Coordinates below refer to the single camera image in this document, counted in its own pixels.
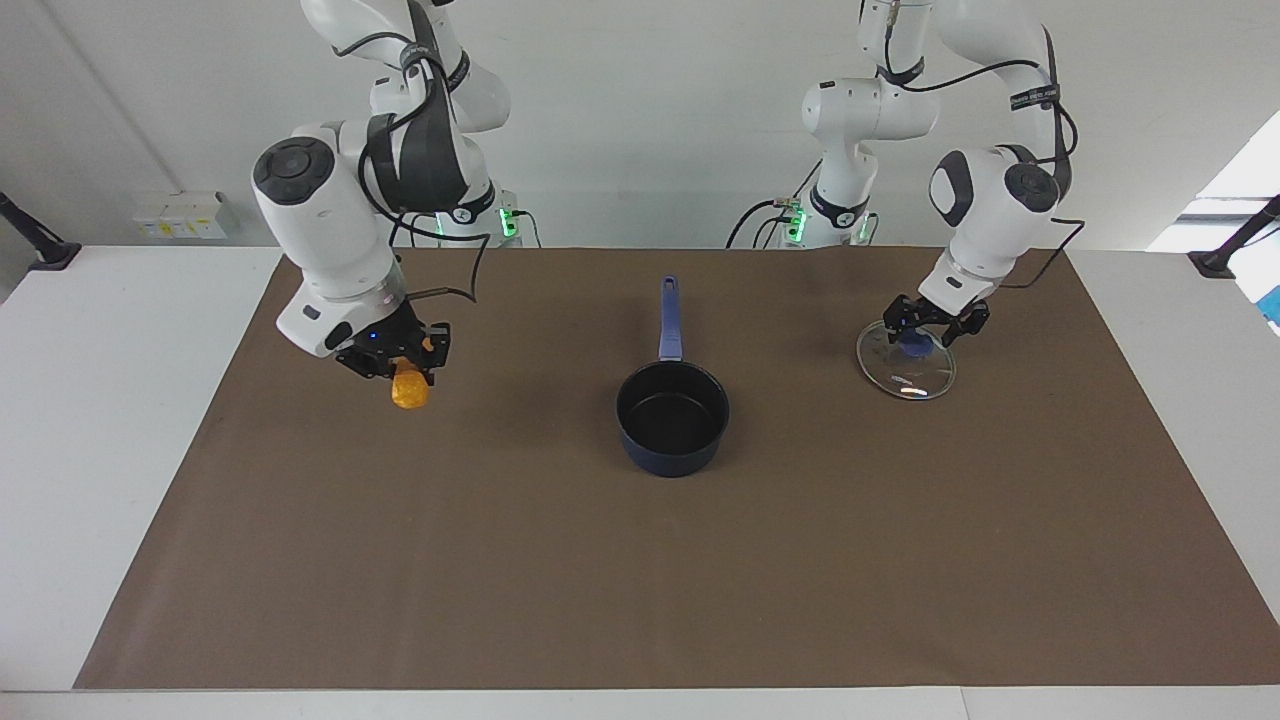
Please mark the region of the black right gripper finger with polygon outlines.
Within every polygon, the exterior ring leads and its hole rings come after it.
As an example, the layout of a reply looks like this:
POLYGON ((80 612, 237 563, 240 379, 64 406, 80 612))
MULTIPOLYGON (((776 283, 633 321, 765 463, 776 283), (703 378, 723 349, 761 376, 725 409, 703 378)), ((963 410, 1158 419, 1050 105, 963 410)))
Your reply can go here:
POLYGON ((396 374, 397 351, 381 346, 349 345, 335 354, 335 360, 366 379, 390 379, 396 374))
POLYGON ((419 370, 429 387, 436 383, 436 370, 447 364, 451 351, 451 323, 440 322, 422 327, 419 370))

